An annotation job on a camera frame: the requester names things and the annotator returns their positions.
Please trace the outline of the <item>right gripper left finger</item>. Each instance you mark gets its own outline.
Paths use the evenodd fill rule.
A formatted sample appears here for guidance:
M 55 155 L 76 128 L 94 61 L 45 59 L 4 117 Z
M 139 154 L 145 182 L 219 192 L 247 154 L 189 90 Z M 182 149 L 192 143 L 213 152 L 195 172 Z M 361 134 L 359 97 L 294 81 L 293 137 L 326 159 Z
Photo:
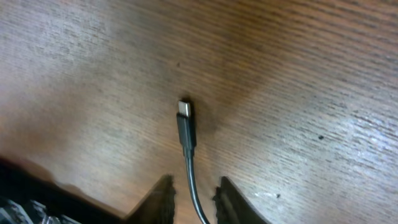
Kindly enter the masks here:
M 125 217 L 124 223 L 173 224 L 175 196 L 174 177 L 163 175 Z

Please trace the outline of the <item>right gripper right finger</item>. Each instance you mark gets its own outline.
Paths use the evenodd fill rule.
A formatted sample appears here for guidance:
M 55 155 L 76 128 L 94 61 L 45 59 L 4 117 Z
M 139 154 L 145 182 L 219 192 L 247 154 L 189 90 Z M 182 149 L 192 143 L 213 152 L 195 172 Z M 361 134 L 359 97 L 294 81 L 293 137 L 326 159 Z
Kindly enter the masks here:
M 212 200 L 216 207 L 217 224 L 271 224 L 227 176 L 220 178 Z

